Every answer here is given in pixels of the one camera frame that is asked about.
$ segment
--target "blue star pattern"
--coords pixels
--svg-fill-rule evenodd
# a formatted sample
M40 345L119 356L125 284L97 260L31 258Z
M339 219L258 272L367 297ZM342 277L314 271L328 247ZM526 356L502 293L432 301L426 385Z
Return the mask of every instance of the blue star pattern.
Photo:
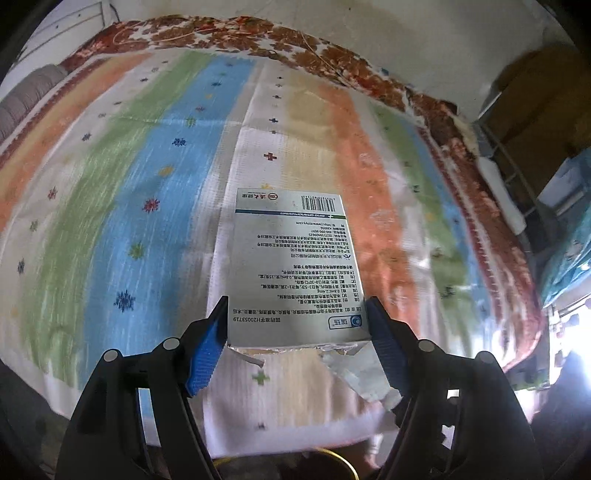
M117 299L115 300L115 305L119 310L124 312L125 310L133 310L134 309L134 302L135 297L132 297L127 290L120 291L117 294Z

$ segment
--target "white cardboard box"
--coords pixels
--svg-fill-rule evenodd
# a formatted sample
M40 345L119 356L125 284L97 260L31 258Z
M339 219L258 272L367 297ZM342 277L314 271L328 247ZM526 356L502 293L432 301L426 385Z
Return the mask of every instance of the white cardboard box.
M238 189L230 260L230 347L330 349L370 340L339 195Z

